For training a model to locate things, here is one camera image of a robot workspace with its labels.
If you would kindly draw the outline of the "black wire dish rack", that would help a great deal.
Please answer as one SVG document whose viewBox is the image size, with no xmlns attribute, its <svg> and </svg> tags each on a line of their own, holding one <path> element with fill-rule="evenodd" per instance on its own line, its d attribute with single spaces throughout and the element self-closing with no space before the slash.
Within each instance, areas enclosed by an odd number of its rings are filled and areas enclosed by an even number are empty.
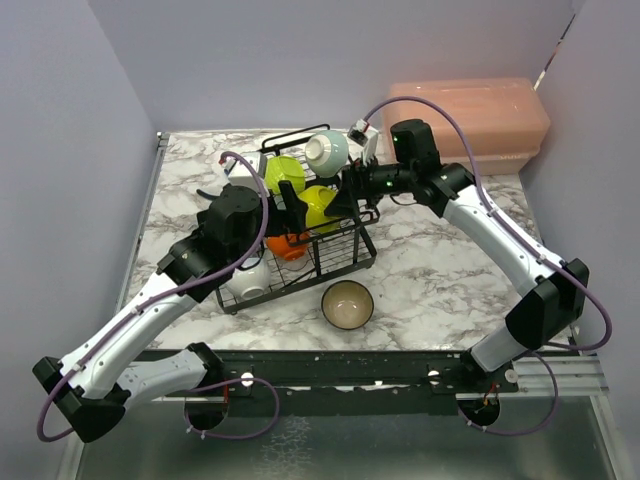
<svg viewBox="0 0 640 480">
<path fill-rule="evenodd" d="M 224 313 L 234 315 L 374 264 L 377 250 L 366 227 L 377 223 L 380 212 L 356 202 L 340 217 L 326 215 L 342 178 L 318 176 L 311 169 L 306 146 L 316 135 L 346 139 L 321 123 L 267 137 L 243 153 L 274 205 L 256 260 L 215 291 Z"/>
</svg>

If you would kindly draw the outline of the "yellow-green bowl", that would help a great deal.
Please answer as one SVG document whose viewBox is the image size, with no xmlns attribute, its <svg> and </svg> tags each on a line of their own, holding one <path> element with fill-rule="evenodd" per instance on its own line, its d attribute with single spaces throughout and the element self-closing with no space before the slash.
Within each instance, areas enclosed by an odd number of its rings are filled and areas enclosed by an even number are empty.
<svg viewBox="0 0 640 480">
<path fill-rule="evenodd" d="M 324 211 L 337 192 L 322 185 L 313 185 L 298 194 L 298 198 L 307 204 L 306 227 L 318 234 L 337 230 L 339 217 L 327 216 Z"/>
</svg>

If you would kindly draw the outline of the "orange bowl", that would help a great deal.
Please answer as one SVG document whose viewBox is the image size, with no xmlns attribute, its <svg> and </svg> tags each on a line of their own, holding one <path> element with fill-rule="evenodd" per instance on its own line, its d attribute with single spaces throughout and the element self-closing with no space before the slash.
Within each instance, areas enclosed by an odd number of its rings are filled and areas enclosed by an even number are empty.
<svg viewBox="0 0 640 480">
<path fill-rule="evenodd" d="M 307 244 L 295 245 L 298 239 L 295 235 L 280 235 L 266 238 L 266 246 L 271 253 L 287 262 L 301 258 L 307 251 Z"/>
</svg>

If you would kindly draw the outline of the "white square bowl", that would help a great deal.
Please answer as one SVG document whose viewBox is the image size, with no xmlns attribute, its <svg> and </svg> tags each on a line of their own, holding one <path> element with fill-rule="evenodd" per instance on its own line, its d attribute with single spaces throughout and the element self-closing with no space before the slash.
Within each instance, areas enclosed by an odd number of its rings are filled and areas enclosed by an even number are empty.
<svg viewBox="0 0 640 480">
<path fill-rule="evenodd" d="M 275 156 L 267 161 L 265 171 L 266 187 L 274 194 L 280 194 L 280 181 L 289 181 L 296 193 L 305 189 L 305 171 L 302 164 L 294 157 Z"/>
</svg>

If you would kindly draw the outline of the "pale teal bowl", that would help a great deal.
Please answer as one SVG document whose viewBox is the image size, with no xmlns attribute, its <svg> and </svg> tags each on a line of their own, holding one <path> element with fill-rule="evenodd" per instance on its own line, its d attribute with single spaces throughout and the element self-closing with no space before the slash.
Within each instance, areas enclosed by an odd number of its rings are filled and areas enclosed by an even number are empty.
<svg viewBox="0 0 640 480">
<path fill-rule="evenodd" d="M 326 130 L 313 135 L 304 147 L 309 168 L 317 177 L 336 175 L 347 163 L 349 146 L 346 137 L 335 130 Z"/>
</svg>

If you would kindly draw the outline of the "black rimmed bowl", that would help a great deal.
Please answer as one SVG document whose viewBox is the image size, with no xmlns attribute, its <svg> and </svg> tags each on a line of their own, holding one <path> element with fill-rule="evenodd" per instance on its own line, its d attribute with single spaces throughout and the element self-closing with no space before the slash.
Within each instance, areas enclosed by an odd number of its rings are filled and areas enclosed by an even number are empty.
<svg viewBox="0 0 640 480">
<path fill-rule="evenodd" d="M 350 331 L 366 325 L 372 318 L 375 303 L 370 291 L 361 283 L 342 280 L 330 285 L 322 295 L 321 311 L 334 327 Z"/>
</svg>

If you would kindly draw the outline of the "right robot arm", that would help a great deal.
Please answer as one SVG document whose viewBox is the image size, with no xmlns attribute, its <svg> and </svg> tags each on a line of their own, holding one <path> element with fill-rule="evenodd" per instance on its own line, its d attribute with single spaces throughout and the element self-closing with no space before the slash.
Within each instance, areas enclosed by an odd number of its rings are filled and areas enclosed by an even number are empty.
<svg viewBox="0 0 640 480">
<path fill-rule="evenodd" d="M 427 123 L 401 121 L 391 134 L 397 161 L 381 165 L 374 154 L 377 130 L 364 120 L 349 129 L 349 139 L 362 152 L 342 170 L 328 212 L 338 216 L 360 200 L 374 207 L 385 195 L 410 193 L 418 204 L 463 231 L 503 271 L 521 299 L 502 327 L 464 354 L 459 367 L 461 383 L 481 391 L 494 381 L 497 369 L 539 349 L 580 317 L 585 302 L 581 289 L 589 270 L 581 260 L 567 262 L 539 245 L 505 217 L 464 166 L 442 163 Z"/>
</svg>

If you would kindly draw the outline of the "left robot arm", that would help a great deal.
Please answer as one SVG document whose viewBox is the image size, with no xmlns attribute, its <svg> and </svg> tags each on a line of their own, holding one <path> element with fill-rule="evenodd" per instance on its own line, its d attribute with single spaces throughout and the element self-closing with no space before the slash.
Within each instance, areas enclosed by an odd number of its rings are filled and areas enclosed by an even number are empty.
<svg viewBox="0 0 640 480">
<path fill-rule="evenodd" d="M 226 393 L 240 383 L 241 377 L 231 376 L 204 343 L 191 343 L 151 363 L 136 359 L 166 327 L 246 268 L 262 240 L 280 231 L 282 214 L 263 181 L 253 188 L 226 185 L 198 213 L 196 228 L 170 247 L 133 300 L 75 350 L 36 363 L 33 374 L 47 392 L 38 438 L 57 439 L 44 429 L 51 406 L 65 417 L 70 433 L 91 443 L 140 403 L 181 391 Z"/>
</svg>

